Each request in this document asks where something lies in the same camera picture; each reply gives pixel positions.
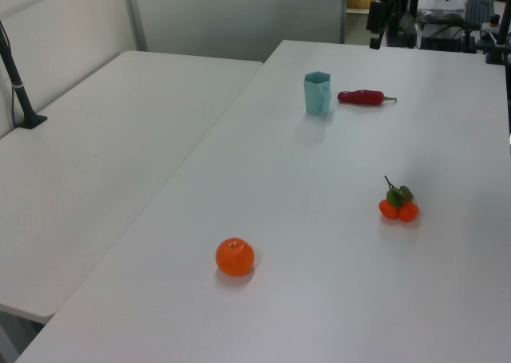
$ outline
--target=white table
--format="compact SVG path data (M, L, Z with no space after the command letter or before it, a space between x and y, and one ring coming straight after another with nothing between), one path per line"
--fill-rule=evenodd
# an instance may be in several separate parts
M398 103L307 116L316 70ZM482 56L285 41L19 363L508 362L506 115ZM415 223L380 218L385 174Z
M0 310L47 322L261 66L123 53L2 138Z

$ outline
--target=cup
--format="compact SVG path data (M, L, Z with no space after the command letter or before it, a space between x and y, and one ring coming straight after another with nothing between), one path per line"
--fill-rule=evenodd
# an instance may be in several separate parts
M316 116L327 114L330 108L330 74L313 72L305 75L305 109Z

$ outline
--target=black cable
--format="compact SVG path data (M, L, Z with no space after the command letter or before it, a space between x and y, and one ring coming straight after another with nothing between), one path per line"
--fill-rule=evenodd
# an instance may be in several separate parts
M6 38L7 46L10 48L9 36L7 36L6 29L3 27L2 20L0 20L0 30L2 31L2 36Z
M13 117L13 126L14 128L17 128L18 125L16 124L16 118L14 117L14 87L10 89L11 95L10 95L10 115Z
M6 38L7 46L10 49L9 36L7 36L6 29L3 27L2 20L0 20L0 30L2 31L2 36ZM10 115L12 116L13 119L14 128L17 128L18 125L16 124L16 118L14 117L14 87L10 89Z
M454 40L454 38L456 37L457 34L459 34L461 31L463 31L463 28L460 28L459 30L456 31L455 34L453 34L453 36L450 38L451 40Z
M427 38L427 41L426 41L426 47L424 49L429 49L429 50L435 50L436 48L436 45L433 45L433 42L431 41L432 39L434 39L435 37L437 37L439 34L441 34L443 31L449 29L450 26L443 26L442 28L440 28L439 30L437 30L436 32L434 32L433 34L431 34L428 38Z

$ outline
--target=small orange fruit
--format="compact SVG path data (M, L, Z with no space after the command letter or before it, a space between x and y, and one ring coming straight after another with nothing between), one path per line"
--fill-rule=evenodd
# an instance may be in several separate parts
M398 217L398 209L392 206L388 199L381 201L378 207L385 218L396 219Z
M216 265L227 275L245 275L253 264L254 250L240 238L226 239L216 249Z
M398 216L399 219L403 222L411 222L417 218L418 213L418 206L411 201L406 201L399 209Z

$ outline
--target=red chili pepper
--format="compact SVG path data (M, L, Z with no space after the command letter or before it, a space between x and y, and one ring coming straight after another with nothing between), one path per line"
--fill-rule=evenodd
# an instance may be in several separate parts
M337 95L339 102L357 105L381 105L383 101L394 100L395 97L385 97L378 90L355 90L354 92L341 92Z

